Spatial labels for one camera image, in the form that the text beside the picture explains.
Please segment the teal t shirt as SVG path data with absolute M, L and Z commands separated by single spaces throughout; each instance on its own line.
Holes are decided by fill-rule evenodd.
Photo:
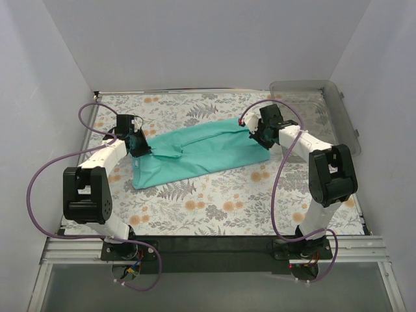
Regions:
M 150 153 L 133 159 L 132 186 L 146 189 L 269 160 L 270 152 L 249 135 L 232 118 L 155 136 L 148 140 Z

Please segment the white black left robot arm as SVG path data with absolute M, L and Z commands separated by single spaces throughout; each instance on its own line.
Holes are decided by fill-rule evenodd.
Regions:
M 150 153 L 139 117 L 132 114 L 116 116 L 116 126 L 103 137 L 102 148 L 95 151 L 78 167 L 63 173 L 63 213 L 67 220 L 84 224 L 110 244 L 110 251 L 125 260 L 138 253 L 132 240 L 134 231 L 112 212 L 109 175 L 127 155 L 141 157 Z

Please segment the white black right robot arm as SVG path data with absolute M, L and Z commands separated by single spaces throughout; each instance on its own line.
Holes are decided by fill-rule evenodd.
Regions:
M 345 144 L 330 144 L 309 134 L 301 117 L 285 120 L 279 105 L 278 100 L 266 100 L 259 113 L 246 109 L 239 125 L 247 127 L 250 138 L 266 150 L 277 144 L 307 163 L 311 203 L 306 216 L 293 237 L 277 237 L 289 255 L 317 258 L 326 246 L 326 233 L 336 210 L 357 192 L 352 154 Z

